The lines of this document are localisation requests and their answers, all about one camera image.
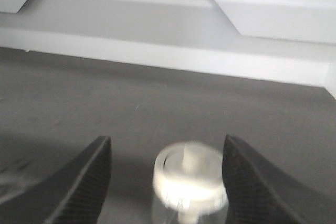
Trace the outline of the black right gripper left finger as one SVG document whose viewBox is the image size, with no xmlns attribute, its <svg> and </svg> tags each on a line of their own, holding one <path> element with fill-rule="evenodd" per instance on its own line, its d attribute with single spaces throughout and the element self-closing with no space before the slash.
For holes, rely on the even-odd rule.
<svg viewBox="0 0 336 224">
<path fill-rule="evenodd" d="M 1 223 L 97 223 L 111 179 L 111 138 L 100 136 L 42 182 L 1 204 Z"/>
</svg>

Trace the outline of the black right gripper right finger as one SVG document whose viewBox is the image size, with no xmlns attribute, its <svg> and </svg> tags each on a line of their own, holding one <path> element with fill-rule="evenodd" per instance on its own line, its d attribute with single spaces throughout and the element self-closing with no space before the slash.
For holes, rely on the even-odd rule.
<svg viewBox="0 0 336 224">
<path fill-rule="evenodd" d="M 335 223 L 335 200 L 282 171 L 246 141 L 227 135 L 222 174 L 230 223 Z"/>
</svg>

